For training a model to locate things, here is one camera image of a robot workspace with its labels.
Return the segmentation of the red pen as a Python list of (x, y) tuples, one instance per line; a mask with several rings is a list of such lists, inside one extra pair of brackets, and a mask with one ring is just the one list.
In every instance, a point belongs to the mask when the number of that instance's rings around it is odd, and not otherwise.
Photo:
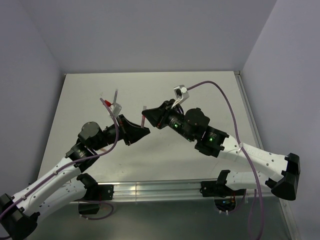
[(144, 128), (144, 126), (145, 126), (145, 116), (144, 116), (144, 115), (142, 115), (142, 118), (141, 118), (141, 125), (140, 125), (140, 127), (143, 129), (143, 128)]

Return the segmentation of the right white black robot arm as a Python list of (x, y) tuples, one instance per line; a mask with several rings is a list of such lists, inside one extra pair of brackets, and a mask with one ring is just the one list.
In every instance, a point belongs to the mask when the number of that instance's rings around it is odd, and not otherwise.
[(274, 154), (237, 140), (226, 132), (209, 125), (210, 118), (200, 108), (180, 113), (166, 100), (159, 107), (145, 109), (142, 115), (157, 129), (170, 127), (189, 142), (196, 142), (201, 154), (253, 166), (249, 172), (231, 168), (222, 170), (214, 181), (203, 181), (200, 192), (204, 197), (242, 195), (245, 190), (261, 188), (287, 201), (297, 197), (300, 178), (300, 158), (294, 153)]

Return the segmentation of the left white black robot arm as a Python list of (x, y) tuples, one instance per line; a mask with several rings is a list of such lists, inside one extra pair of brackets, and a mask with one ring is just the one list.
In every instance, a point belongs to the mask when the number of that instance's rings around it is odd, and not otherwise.
[(53, 169), (20, 192), (1, 195), (0, 224), (9, 238), (24, 240), (40, 220), (70, 202), (97, 200), (101, 194), (98, 183), (86, 173), (99, 158), (96, 151), (116, 140), (129, 146), (149, 133), (149, 128), (130, 122), (122, 114), (105, 130), (94, 121), (85, 123), (76, 144)]

